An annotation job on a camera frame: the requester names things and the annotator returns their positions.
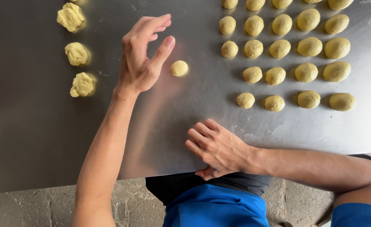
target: stone floor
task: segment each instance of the stone floor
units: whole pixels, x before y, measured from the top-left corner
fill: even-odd
[[[0,227],[68,227],[75,186],[0,194]],[[263,195],[272,227],[288,220],[294,227],[312,227],[332,202],[332,193],[273,178]],[[144,178],[117,181],[112,211],[119,227],[160,227],[164,206],[145,186]]]

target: oval dough ball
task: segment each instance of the oval dough ball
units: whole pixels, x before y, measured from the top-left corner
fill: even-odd
[[[263,78],[263,72],[260,67],[253,66],[243,72],[243,79],[249,83],[258,82],[261,78]]]
[[[328,41],[324,46],[325,55],[329,59],[339,59],[345,57],[351,49],[348,39],[337,37]]]
[[[292,28],[292,18],[286,14],[281,14],[272,22],[272,30],[277,35],[285,35]]]
[[[79,6],[73,3],[66,3],[62,9],[58,11],[57,22],[70,32],[74,32],[76,27],[84,21],[83,15],[79,12]]]
[[[301,12],[297,19],[298,27],[302,31],[311,31],[320,22],[320,13],[315,8],[309,8]]]
[[[84,50],[82,44],[73,42],[65,47],[65,54],[71,65],[84,65],[87,61],[87,52]]]
[[[306,3],[319,3],[323,0],[304,0]]]
[[[272,95],[265,99],[264,106],[271,112],[279,112],[285,107],[285,101],[279,95]]]
[[[236,20],[233,17],[227,16],[219,21],[219,30],[223,34],[230,34],[236,28]]]
[[[328,0],[331,9],[341,10],[347,8],[354,0]]]
[[[254,101],[254,96],[248,92],[244,92],[237,97],[237,104],[244,109],[248,109],[253,106]]]
[[[337,111],[349,111],[356,107],[356,98],[349,93],[332,94],[330,106]]]
[[[188,70],[188,65],[185,61],[176,61],[170,67],[170,73],[173,76],[182,76]]]
[[[222,5],[224,8],[231,9],[237,5],[238,1],[239,0],[222,0]]]
[[[283,9],[289,6],[292,3],[292,0],[272,0],[272,4],[277,9]]]
[[[283,58],[290,51],[290,43],[287,40],[277,40],[269,48],[269,53],[274,58]]]
[[[224,57],[234,57],[239,51],[239,47],[233,41],[227,41],[222,46],[222,55]]]
[[[334,35],[346,29],[348,23],[349,17],[347,15],[345,14],[335,15],[328,19],[328,21],[324,25],[324,29],[328,34]]]
[[[285,79],[286,72],[281,67],[274,67],[267,71],[267,74],[265,76],[265,81],[269,85],[277,85],[282,83],[282,81]]]
[[[251,11],[257,11],[263,7],[265,0],[247,0],[247,8]]]
[[[256,36],[263,30],[264,21],[261,17],[254,15],[247,19],[244,28],[249,35]]]
[[[76,74],[73,79],[70,95],[72,97],[87,96],[93,91],[93,80],[86,73]]]
[[[308,37],[298,43],[298,53],[306,57],[316,56],[322,49],[323,43],[316,37]]]
[[[330,82],[344,80],[351,73],[351,65],[346,61],[336,61],[328,64],[323,73],[324,79]]]
[[[255,58],[263,53],[263,43],[258,40],[250,40],[244,46],[244,53],[249,58]]]
[[[305,109],[313,109],[320,104],[320,96],[312,90],[302,91],[298,95],[298,104]]]
[[[316,79],[317,75],[319,74],[319,70],[317,67],[312,63],[303,63],[299,65],[295,69],[295,77],[300,82],[310,82]]]

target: person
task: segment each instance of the person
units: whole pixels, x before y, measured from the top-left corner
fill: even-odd
[[[171,16],[142,17],[122,38],[122,65],[111,104],[79,174],[73,227],[112,227],[111,196],[124,153],[132,109],[150,89],[175,46],[164,39],[152,59],[148,42]],[[371,226],[371,161],[332,153],[262,149],[245,144],[213,120],[188,131],[185,146],[208,168],[147,178],[166,205],[163,226],[269,226],[260,197],[272,177],[335,193],[332,227]]]

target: hand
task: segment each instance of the hand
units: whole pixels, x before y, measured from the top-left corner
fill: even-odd
[[[211,119],[205,124],[197,123],[195,129],[188,130],[191,139],[185,142],[188,149],[209,165],[195,174],[207,181],[228,173],[245,172],[252,147]]]
[[[175,45],[173,36],[167,37],[152,59],[146,56],[148,43],[158,38],[157,32],[171,24],[171,15],[142,17],[122,38],[122,63],[117,90],[130,89],[136,95],[149,90],[158,80],[162,65]]]

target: metal surface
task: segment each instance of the metal surface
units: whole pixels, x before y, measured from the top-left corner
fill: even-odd
[[[121,57],[121,38],[144,15],[171,13],[172,25],[150,43],[153,56],[168,35],[176,47],[164,65],[156,85],[140,95],[130,123],[127,147],[119,178],[134,178],[194,171],[204,167],[184,147],[187,131],[208,117],[217,120],[248,144],[267,148],[314,149],[352,154],[371,152],[371,1],[354,1],[342,10],[329,9],[326,0],[307,4],[295,0],[277,10],[267,0],[264,7],[251,12],[240,0],[234,10],[223,9],[219,0],[87,0],[81,5],[86,27],[75,34],[56,22],[63,1],[0,1],[0,192],[76,183],[80,167],[94,135],[107,111],[117,82]],[[319,26],[302,32],[296,17],[307,8],[321,13]],[[269,55],[269,46],[280,36],[271,29],[273,19],[282,13],[294,19],[292,30],[283,36],[291,52],[281,60]],[[324,23],[335,14],[350,17],[348,28],[328,35]],[[233,34],[222,35],[219,20],[231,15],[237,26]],[[244,55],[244,44],[253,37],[244,31],[251,15],[264,19],[263,32],[254,37],[264,44],[257,59]],[[351,75],[342,82],[322,78],[329,60],[296,53],[297,43],[315,36],[324,43],[333,37],[346,37],[351,51],[340,59],[352,65]],[[233,40],[239,53],[233,59],[220,54],[222,44]],[[64,53],[70,42],[84,44],[92,53],[89,66],[71,66]],[[187,75],[175,78],[170,65],[184,60]],[[319,77],[309,83],[298,82],[294,69],[311,62],[319,67]],[[276,86],[255,84],[242,79],[244,69],[259,66],[265,73],[271,67],[287,71],[285,81]],[[72,98],[72,80],[87,72],[97,78],[91,97]],[[299,91],[314,90],[322,97],[313,109],[296,103]],[[237,106],[241,92],[256,98],[251,109]],[[329,95],[349,92],[358,106],[337,112],[327,104]],[[285,108],[272,113],[263,107],[269,95],[280,95]]]

